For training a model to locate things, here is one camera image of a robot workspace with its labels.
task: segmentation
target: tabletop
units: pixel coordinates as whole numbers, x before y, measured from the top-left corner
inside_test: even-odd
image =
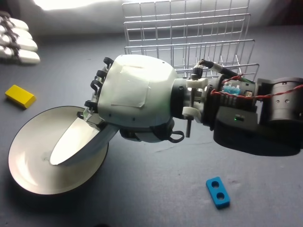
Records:
[[[301,77],[303,26],[252,28],[251,63],[259,78]],[[97,173],[78,189],[37,196],[21,189],[8,168],[9,147],[18,130],[47,109],[84,106],[103,58],[124,53],[124,35],[39,39],[41,63],[0,65],[0,227],[292,227],[303,225],[303,154],[259,157],[221,147],[209,128],[193,123],[178,144],[111,140]],[[13,84],[35,94],[21,110],[5,99]],[[186,121],[175,120],[176,130]],[[217,210],[205,182],[219,176],[231,198]]]

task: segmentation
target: wire rack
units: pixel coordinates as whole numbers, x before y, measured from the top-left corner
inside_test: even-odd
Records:
[[[161,0],[122,5],[126,54],[169,62],[188,77],[200,59],[218,62],[254,80],[251,64],[255,41],[246,39],[250,0]],[[205,69],[204,76],[218,74]]]

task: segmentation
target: bright light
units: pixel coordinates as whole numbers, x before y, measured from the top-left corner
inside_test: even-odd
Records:
[[[104,0],[34,0],[35,4],[43,10],[73,9],[101,1]]]

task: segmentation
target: yellow sponge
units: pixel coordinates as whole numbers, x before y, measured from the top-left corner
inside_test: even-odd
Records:
[[[5,92],[5,95],[8,99],[26,109],[29,108],[34,101],[36,101],[36,97],[33,94],[25,91],[17,85],[13,85],[9,90]]]

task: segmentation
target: white background wall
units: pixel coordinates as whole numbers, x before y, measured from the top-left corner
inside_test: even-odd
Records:
[[[243,1],[246,0],[233,0],[233,4],[241,4]],[[9,0],[13,14],[20,15],[35,35],[123,32],[123,2],[125,1],[104,0],[77,9],[44,11],[32,0]],[[290,0],[250,0],[250,25],[270,25],[289,3]]]

